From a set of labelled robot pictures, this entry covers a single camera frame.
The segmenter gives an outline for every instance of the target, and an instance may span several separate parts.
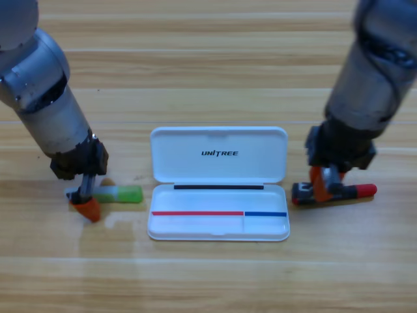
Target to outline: green marker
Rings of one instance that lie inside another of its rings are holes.
[[[78,188],[65,189],[65,196],[76,192]],[[93,197],[99,203],[140,203],[143,200],[140,186],[97,186],[93,188]]]

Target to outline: blue line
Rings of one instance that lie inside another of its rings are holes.
[[[287,217],[287,213],[286,212],[245,212],[245,216]]]

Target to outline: table surface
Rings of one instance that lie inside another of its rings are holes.
[[[0,106],[0,311],[416,312],[417,92],[348,183],[372,201],[299,209],[281,243],[149,239],[149,134],[159,126],[275,125],[287,176],[305,181],[304,140],[349,50],[355,1],[40,0],[73,88],[109,153],[108,177],[141,205],[90,224],[14,112]]]

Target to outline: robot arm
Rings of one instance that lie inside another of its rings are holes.
[[[0,100],[22,120],[59,179],[84,174],[74,204],[91,201],[108,153],[93,134],[69,86],[64,52],[37,29],[36,0],[0,0]]]
[[[390,124],[417,75],[417,0],[361,0],[356,40],[325,107],[325,121],[307,138],[317,201],[342,189],[352,168],[365,170],[373,139]]]

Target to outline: red line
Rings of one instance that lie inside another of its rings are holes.
[[[165,215],[165,216],[225,216],[225,215],[233,215],[233,216],[243,216],[243,212],[240,211],[154,211],[152,215]]]

